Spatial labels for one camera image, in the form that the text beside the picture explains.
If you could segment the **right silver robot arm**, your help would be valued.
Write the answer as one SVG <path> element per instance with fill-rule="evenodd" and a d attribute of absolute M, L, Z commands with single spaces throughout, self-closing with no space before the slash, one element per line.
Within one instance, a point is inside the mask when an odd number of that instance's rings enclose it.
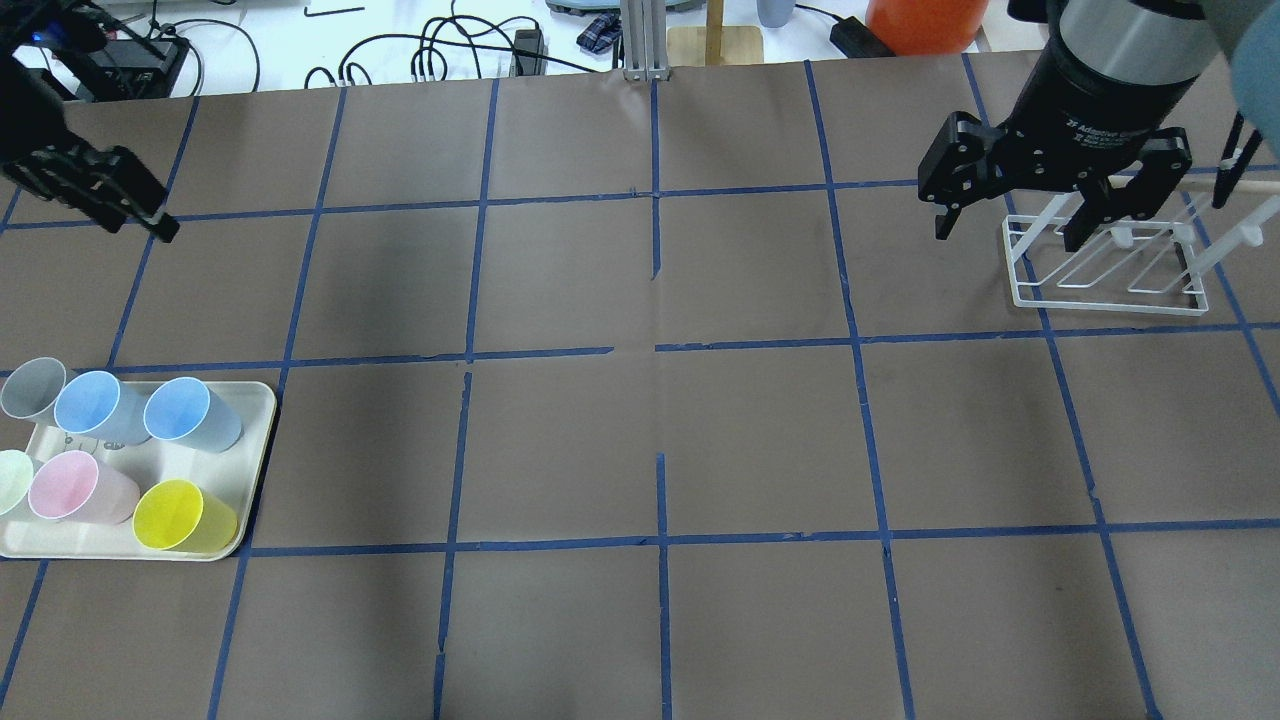
<path fill-rule="evenodd" d="M 937 240 L 964 208 L 1014 190 L 1082 196 L 1062 231 L 1069 252 L 1101 225 L 1151 218 L 1193 160 L 1166 118 L 1216 56 L 1242 118 L 1277 146 L 1275 1 L 1010 1 L 1007 13 L 1048 37 L 1002 123 L 954 111 L 922 159 Z"/>

